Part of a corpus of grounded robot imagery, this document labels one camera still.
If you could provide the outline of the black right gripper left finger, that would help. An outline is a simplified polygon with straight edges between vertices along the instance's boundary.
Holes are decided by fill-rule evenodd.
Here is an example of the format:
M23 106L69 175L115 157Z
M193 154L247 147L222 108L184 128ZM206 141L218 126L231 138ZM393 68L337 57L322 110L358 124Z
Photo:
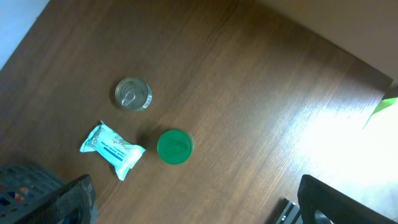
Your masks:
M84 174L18 209L12 222L94 224L95 199L93 181Z

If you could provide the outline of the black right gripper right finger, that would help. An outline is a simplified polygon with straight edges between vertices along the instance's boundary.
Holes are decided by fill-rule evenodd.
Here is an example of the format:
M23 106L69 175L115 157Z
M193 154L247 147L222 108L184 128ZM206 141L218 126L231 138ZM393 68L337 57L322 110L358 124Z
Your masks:
M395 224L308 174L301 178L297 198L304 223Z

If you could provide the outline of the grey plastic mesh basket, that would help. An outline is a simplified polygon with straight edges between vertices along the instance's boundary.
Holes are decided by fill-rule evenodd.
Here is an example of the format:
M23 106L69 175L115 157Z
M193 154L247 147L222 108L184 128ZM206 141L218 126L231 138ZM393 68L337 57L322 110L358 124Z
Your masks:
M2 165L1 223L12 223L44 196L63 185L63 179L35 164Z

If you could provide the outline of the green lid glass jar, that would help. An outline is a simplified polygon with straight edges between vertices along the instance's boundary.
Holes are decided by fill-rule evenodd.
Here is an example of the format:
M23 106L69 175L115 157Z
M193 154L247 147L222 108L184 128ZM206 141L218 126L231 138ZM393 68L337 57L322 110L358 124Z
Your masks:
M171 165L183 164L191 157L193 150L192 135L180 129L166 131L157 142L159 157Z

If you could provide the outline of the tin can with pull tab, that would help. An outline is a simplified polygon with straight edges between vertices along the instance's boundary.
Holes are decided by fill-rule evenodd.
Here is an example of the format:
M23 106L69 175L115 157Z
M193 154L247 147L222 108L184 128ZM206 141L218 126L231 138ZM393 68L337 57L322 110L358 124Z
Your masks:
M125 110L145 110L153 99L151 87L138 78L124 78L115 89L116 103Z

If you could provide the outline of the robot base at bottom edge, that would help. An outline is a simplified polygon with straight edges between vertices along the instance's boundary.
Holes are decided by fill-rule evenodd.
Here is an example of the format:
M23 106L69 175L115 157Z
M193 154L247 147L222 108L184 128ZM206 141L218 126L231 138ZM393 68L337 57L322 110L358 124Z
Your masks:
M303 224L299 206L283 198L277 207L277 213L272 224Z

